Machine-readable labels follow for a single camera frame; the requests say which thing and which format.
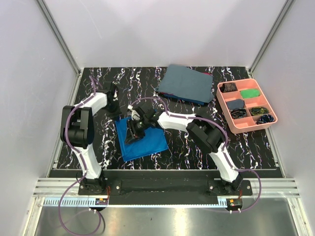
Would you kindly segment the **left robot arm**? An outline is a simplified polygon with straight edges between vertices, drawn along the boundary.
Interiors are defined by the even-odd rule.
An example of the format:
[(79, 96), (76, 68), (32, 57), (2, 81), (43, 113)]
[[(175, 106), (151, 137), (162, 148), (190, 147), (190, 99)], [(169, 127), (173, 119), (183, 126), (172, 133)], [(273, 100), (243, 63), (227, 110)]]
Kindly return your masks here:
[(102, 109), (110, 119), (120, 119), (118, 88), (113, 82), (104, 83), (100, 90), (93, 88), (93, 93), (76, 105), (64, 106), (60, 131), (61, 140), (71, 148), (81, 165), (82, 177), (78, 179), (80, 188), (97, 195), (107, 189), (93, 148), (94, 115)]

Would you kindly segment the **blue cloth napkin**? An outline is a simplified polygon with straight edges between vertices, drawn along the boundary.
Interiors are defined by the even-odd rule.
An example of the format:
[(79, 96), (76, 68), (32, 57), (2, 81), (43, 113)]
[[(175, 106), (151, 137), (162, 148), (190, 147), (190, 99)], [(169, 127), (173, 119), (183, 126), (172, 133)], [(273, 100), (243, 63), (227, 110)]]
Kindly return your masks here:
[(125, 144), (127, 121), (129, 119), (123, 118), (120, 121), (115, 121), (121, 153), (125, 162), (168, 149), (164, 131), (158, 128), (148, 128), (145, 130), (145, 137), (143, 139), (132, 144)]

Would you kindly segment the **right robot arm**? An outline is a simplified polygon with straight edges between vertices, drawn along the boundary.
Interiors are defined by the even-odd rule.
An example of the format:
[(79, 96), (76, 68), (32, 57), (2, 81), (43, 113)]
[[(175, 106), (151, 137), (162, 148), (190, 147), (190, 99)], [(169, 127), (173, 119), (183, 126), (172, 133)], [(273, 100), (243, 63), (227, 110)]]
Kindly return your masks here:
[(126, 122), (126, 144), (142, 140), (148, 128), (187, 132), (199, 149), (214, 161), (224, 191), (229, 195), (240, 191), (243, 177), (232, 163), (226, 149), (227, 134), (218, 124), (197, 114), (184, 115), (142, 106), (129, 105), (128, 111), (131, 119)]

